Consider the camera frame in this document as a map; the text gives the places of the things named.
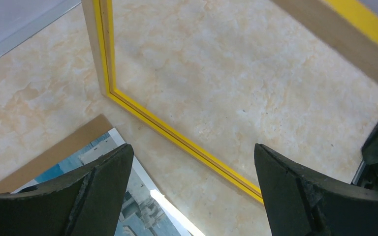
stone texture surface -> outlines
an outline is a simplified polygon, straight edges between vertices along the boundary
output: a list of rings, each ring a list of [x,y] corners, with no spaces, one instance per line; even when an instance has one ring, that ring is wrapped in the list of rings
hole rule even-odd
[[[274,4],[113,4],[136,101],[254,183],[254,143],[351,181],[378,86]],[[81,6],[0,58],[0,180],[101,113],[205,235],[270,235],[262,206],[100,95]]]

wooden frame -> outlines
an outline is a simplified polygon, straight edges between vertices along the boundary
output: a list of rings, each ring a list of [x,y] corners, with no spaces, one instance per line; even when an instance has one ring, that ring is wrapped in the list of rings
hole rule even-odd
[[[263,204],[259,187],[117,89],[112,0],[82,0],[82,7],[101,93]]]
[[[358,0],[272,0],[378,82],[378,16]],[[101,93],[263,203],[260,188],[133,101],[116,86],[112,0],[82,0]]]

beige tile floor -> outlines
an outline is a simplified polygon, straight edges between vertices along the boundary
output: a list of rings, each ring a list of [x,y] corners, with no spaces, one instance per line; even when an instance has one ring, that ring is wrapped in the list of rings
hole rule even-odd
[[[378,86],[268,0],[114,0],[118,84],[257,183],[265,143],[349,182]],[[0,58],[0,179],[105,114],[205,235],[270,235],[258,203],[102,97],[82,8]]]

yellow edge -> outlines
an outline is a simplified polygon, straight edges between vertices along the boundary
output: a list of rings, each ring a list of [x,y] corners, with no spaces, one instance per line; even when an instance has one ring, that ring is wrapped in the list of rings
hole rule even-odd
[[[331,8],[378,44],[378,16],[358,0],[325,0]]]
[[[259,187],[248,181],[246,178],[242,177],[240,174],[229,168],[227,165],[219,161],[217,158],[212,156],[210,153],[202,149],[200,146],[183,136],[177,130],[172,128],[170,125],[165,123],[164,121],[160,120],[150,111],[139,105],[137,102],[133,101],[130,97],[125,95],[123,92],[119,91],[116,88],[116,76],[115,76],[115,50],[114,50],[114,21],[113,21],[113,11],[112,11],[112,0],[107,0],[108,4],[108,27],[109,27],[109,42],[110,47],[109,49],[106,48],[105,45],[105,37],[103,24],[102,24],[102,15],[101,15],[101,8],[100,8],[100,1],[101,0],[93,0],[94,1],[94,10],[95,10],[95,17],[96,17],[96,27],[98,32],[99,38],[99,46],[101,48],[101,57],[102,57],[102,65],[104,67],[104,76],[105,76],[105,84],[107,87],[107,94],[108,97],[115,101],[118,105],[123,107],[125,110],[136,116],[138,119],[146,123],[152,129],[163,135],[165,138],[179,146],[181,149],[192,155],[197,160],[204,163],[206,166],[211,168],[220,176],[224,177],[229,182],[233,183],[239,189],[259,201],[263,204],[263,198],[261,196],[261,190]],[[111,50],[111,64],[108,65],[108,58],[106,56],[106,50]],[[108,76],[108,66],[111,66],[113,77],[109,78]]]

